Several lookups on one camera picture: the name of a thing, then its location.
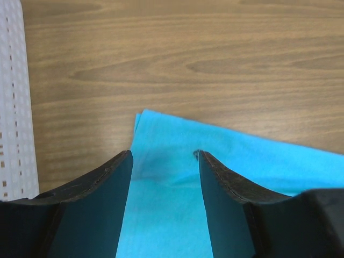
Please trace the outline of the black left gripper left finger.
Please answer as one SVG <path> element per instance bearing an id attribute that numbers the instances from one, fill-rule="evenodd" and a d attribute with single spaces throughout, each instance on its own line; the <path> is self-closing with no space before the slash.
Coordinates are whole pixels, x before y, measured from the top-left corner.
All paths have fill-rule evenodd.
<path id="1" fill-rule="evenodd" d="M 53 191 L 62 196 L 38 257 L 115 257 L 133 167 L 129 150 Z"/>

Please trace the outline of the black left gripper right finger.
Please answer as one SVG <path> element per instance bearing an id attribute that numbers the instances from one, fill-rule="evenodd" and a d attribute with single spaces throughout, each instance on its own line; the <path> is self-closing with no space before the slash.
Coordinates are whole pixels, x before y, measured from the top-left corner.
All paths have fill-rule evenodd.
<path id="1" fill-rule="evenodd" d="M 253 204 L 271 204 L 288 195 L 271 191 L 199 151 L 199 174 L 214 257 L 264 257 L 269 240 Z"/>

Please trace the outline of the turquoise blue t shirt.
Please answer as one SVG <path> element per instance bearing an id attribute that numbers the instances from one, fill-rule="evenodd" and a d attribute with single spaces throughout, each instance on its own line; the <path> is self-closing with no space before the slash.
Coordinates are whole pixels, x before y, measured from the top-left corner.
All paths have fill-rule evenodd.
<path id="1" fill-rule="evenodd" d="M 117 257 L 212 257 L 198 153 L 273 191 L 343 187 L 343 155 L 144 110 Z"/>

